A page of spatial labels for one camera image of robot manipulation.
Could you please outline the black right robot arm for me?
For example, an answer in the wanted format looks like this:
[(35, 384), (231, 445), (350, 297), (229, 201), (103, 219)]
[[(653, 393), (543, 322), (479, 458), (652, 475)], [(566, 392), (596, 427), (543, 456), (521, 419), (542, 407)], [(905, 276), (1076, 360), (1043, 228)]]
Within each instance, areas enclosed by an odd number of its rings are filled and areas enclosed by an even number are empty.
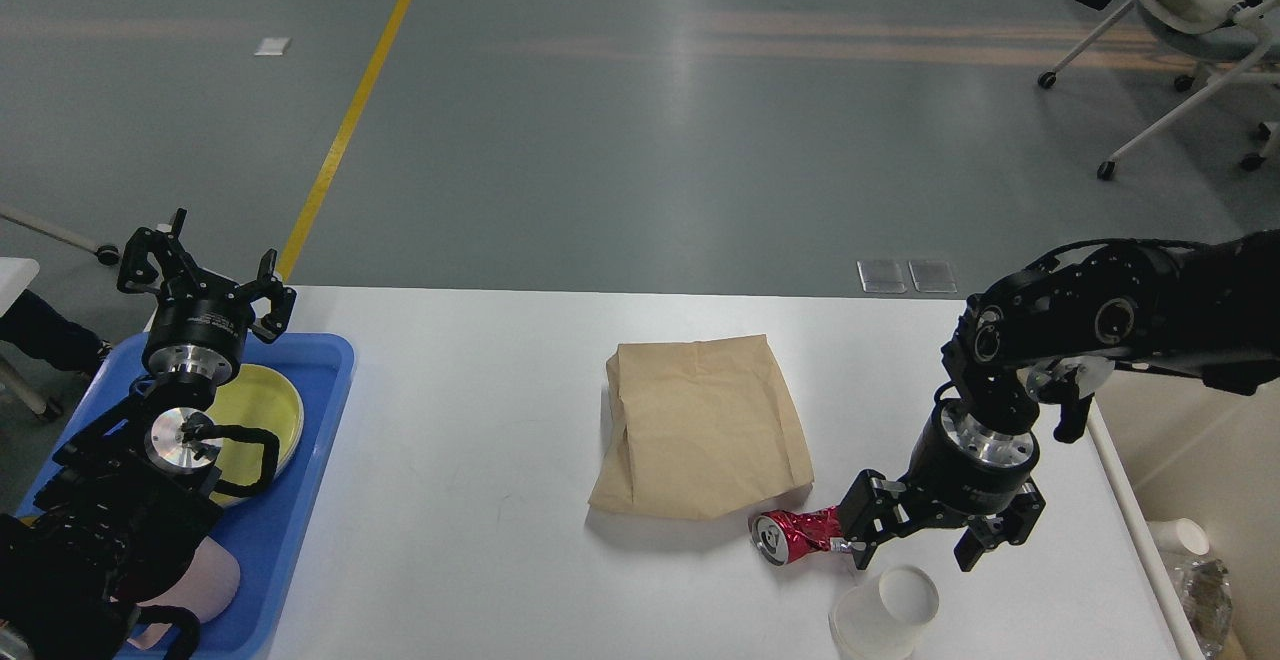
[(1060, 411), (1056, 440), (1078, 441), (1114, 368), (1144, 365), (1239, 395), (1277, 379), (1277, 232), (1084, 249), (1069, 265), (1048, 251), (969, 297), (908, 469), (863, 469), (836, 509), (858, 569), (925, 528), (963, 530), (954, 555), (964, 572), (1002, 544), (1024, 544), (1046, 505), (1030, 477), (1042, 405)]

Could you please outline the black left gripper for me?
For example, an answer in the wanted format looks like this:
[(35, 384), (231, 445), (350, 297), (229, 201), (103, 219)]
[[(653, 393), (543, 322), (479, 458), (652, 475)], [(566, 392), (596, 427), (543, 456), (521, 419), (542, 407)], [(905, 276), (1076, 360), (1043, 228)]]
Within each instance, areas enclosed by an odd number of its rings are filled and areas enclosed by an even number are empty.
[[(197, 373), (221, 386), (239, 373), (248, 327), (264, 344), (287, 333), (297, 292), (276, 272), (278, 249), (266, 249), (255, 280), (236, 288), (236, 301), (197, 297), (201, 269), (180, 244), (186, 217), (177, 208), (169, 223), (137, 228), (120, 255), (116, 290), (157, 299), (142, 359), (151, 376)], [(268, 313), (257, 317), (252, 304), (264, 299)]]

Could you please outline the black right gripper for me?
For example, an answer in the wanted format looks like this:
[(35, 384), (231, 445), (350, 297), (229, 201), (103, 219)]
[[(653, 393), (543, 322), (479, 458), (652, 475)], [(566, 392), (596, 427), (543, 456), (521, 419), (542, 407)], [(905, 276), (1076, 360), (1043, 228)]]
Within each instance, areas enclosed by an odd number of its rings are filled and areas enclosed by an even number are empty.
[(937, 402), (900, 481), (861, 469), (836, 507), (852, 565), (864, 572), (881, 545), (924, 528), (966, 524), (954, 549), (961, 572), (1025, 544), (1044, 510), (1030, 478), (1039, 459), (1033, 434), (997, 432), (960, 402)]

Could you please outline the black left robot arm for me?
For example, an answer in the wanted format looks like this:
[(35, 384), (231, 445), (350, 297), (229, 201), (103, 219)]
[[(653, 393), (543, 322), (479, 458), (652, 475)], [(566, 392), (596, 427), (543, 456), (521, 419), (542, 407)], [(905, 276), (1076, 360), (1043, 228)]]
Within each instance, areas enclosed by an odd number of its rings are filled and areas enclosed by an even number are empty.
[(247, 336), (285, 333), (296, 292), (268, 249), (251, 281), (202, 269), (180, 244), (186, 210), (142, 226), (124, 247), (116, 287), (157, 304), (128, 391), (52, 455), (37, 515), (3, 517), (5, 659), (111, 659), (137, 625), (168, 624), (169, 659), (188, 659), (201, 623), (155, 605), (188, 570), (221, 518), (214, 492), (247, 499), (276, 477), (282, 443), (269, 428), (212, 420), (216, 391), (241, 372)]

